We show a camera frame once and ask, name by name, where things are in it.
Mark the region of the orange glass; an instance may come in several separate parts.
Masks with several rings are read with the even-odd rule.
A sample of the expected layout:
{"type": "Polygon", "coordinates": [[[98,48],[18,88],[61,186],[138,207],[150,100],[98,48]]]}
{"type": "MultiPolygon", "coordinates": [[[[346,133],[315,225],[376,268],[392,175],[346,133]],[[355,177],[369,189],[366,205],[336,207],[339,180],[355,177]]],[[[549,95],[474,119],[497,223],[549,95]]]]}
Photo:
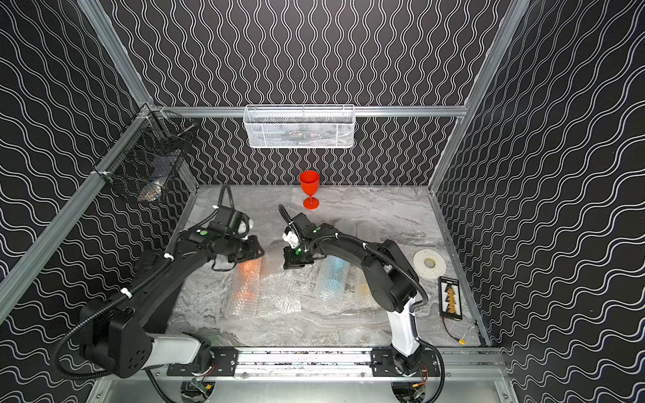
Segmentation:
{"type": "Polygon", "coordinates": [[[261,257],[236,266],[223,313],[226,319],[244,319],[257,314],[264,262],[265,258],[261,257]]]}

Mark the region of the yellow glass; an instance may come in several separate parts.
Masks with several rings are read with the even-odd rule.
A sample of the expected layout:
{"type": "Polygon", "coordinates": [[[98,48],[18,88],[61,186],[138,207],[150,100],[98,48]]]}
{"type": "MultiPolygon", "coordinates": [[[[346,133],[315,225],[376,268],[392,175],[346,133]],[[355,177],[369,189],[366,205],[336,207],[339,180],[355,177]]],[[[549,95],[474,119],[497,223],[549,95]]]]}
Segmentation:
{"type": "Polygon", "coordinates": [[[371,294],[364,272],[357,266],[353,266],[352,269],[354,272],[353,301],[356,309],[360,311],[381,310],[380,305],[371,294]]]}

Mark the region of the red wine glass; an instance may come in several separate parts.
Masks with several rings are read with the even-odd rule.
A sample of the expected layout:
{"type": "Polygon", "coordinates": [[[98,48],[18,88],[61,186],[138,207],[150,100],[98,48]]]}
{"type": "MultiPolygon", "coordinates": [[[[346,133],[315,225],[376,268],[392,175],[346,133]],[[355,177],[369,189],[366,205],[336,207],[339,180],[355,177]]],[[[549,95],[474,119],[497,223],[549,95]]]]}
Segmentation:
{"type": "Polygon", "coordinates": [[[319,190],[320,176],[317,171],[305,171],[300,174],[300,185],[307,198],[303,201],[304,208],[315,210],[319,207],[319,200],[315,194],[319,190]]]}

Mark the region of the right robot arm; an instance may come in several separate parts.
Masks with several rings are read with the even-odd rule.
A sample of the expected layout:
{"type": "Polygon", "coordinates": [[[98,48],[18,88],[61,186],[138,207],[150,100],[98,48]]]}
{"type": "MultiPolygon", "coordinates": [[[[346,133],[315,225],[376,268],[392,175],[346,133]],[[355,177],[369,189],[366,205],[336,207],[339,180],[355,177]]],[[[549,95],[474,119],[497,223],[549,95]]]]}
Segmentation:
{"type": "Polygon", "coordinates": [[[445,377],[438,349],[418,334],[415,312],[428,304],[428,293],[397,243],[371,243],[343,233],[334,226],[312,223],[299,213],[292,217],[283,205],[278,212],[287,227],[283,239],[284,268],[301,269],[331,257],[359,267],[374,301],[387,311],[391,328],[390,360],[394,371],[410,376],[435,368],[445,377]]]}

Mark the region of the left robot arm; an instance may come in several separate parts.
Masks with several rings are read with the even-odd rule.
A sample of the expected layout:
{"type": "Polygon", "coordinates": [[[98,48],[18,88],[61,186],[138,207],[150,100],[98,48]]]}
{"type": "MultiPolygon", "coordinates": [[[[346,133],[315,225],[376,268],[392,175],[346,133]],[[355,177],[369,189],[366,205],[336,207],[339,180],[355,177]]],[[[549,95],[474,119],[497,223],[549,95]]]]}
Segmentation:
{"type": "Polygon", "coordinates": [[[262,257],[265,251],[251,229],[249,216],[236,209],[230,187],[222,186],[213,211],[181,231],[169,251],[141,257],[144,270],[130,285],[105,302],[82,308],[78,324],[55,346],[55,372],[69,380],[108,375],[125,379],[149,367],[193,363],[207,342],[193,336],[156,336],[145,327],[166,299],[207,263],[225,273],[262,257]]]}

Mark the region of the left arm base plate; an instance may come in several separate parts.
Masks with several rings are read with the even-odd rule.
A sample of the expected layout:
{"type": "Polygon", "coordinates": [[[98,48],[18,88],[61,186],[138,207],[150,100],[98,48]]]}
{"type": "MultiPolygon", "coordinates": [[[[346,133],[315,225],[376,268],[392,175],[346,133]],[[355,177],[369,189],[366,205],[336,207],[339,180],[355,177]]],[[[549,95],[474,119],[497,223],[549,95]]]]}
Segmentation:
{"type": "Polygon", "coordinates": [[[171,364],[166,374],[175,377],[232,377],[235,373],[240,351],[232,347],[203,349],[190,364],[171,364]]]}

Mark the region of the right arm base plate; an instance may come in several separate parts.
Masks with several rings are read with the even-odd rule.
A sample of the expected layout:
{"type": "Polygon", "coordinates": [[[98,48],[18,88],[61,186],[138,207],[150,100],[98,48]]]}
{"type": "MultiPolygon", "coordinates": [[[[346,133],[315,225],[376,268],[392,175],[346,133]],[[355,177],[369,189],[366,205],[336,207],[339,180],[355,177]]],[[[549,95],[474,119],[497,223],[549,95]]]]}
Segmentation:
{"type": "Polygon", "coordinates": [[[419,347],[411,356],[404,356],[393,347],[371,350],[370,366],[374,377],[438,377],[437,354],[419,347]]]}

